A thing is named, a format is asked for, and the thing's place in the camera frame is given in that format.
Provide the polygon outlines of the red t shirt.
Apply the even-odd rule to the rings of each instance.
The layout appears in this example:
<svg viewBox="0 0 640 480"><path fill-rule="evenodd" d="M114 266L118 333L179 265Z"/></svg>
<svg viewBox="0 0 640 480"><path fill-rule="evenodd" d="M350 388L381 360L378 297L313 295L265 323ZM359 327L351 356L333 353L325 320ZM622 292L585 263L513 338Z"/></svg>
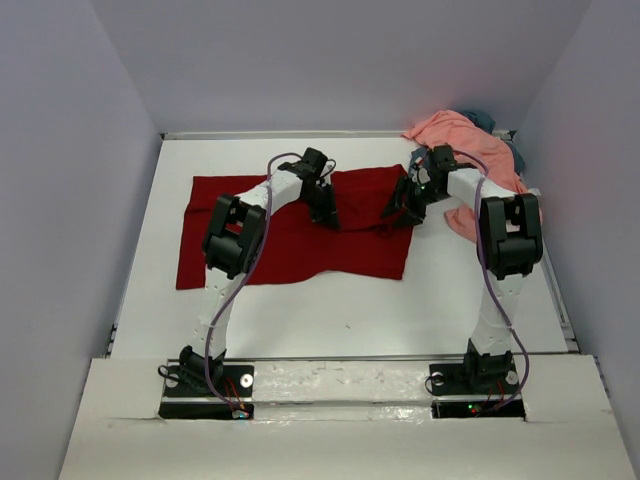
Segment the red t shirt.
<svg viewBox="0 0 640 480"><path fill-rule="evenodd" d="M264 253L249 283L291 284L326 272L400 280L412 239L410 227L394 228L381 213L406 174L400 165L338 171L331 175L341 229L314 223L297 201L273 216ZM201 250L215 201L223 193L240 194L261 183L263 175L195 176L184 213L176 275L178 290L202 288L205 257Z"/></svg>

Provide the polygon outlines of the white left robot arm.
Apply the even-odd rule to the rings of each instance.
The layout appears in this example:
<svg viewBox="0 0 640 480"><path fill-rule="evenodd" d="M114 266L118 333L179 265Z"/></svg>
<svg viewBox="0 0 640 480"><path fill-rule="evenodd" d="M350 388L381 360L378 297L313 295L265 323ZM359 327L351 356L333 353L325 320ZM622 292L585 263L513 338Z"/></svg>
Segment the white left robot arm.
<svg viewBox="0 0 640 480"><path fill-rule="evenodd" d="M268 162L264 181L216 200L202 242L205 288L198 324L179 355L180 369L198 394L231 402L217 390L224 373L228 324L235 298L260 262L272 216L301 200L313 222L340 228L330 180L335 165L311 147L303 154L282 153Z"/></svg>

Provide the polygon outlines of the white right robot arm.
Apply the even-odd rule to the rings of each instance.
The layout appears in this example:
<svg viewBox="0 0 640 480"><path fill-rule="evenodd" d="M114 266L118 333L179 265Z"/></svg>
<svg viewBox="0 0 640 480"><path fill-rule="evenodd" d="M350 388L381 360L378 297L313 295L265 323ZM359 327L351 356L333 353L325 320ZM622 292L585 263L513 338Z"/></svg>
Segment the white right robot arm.
<svg viewBox="0 0 640 480"><path fill-rule="evenodd" d="M526 382L512 349L524 346L513 323L520 293L543 256L539 202L489 178L480 158L449 145L425 148L400 177L382 210L396 228L417 226L429 205L453 197L468 206L484 281L478 320L459 363L431 366L434 396L495 395L514 399Z"/></svg>

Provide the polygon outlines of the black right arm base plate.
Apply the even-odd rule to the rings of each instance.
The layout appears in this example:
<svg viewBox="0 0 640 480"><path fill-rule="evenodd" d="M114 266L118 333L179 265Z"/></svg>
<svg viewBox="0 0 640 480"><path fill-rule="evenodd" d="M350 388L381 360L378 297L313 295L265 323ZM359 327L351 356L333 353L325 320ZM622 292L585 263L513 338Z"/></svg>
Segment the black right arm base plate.
<svg viewBox="0 0 640 480"><path fill-rule="evenodd" d="M519 387L514 363L505 373L492 374L472 384L463 376L461 363L436 363L429 366L424 386L431 396L431 413L436 420L526 417L521 394L510 400Z"/></svg>

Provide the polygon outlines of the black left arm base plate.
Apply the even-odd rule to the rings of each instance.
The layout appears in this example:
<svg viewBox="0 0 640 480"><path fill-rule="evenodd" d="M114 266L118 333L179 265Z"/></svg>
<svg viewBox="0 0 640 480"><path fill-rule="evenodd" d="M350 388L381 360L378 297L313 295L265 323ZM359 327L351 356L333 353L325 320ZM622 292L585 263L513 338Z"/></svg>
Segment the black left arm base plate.
<svg viewBox="0 0 640 480"><path fill-rule="evenodd" d="M157 373L164 381L158 410L163 419L232 421L254 417L255 368L252 365L225 365L215 384L218 396L177 363L160 365Z"/></svg>

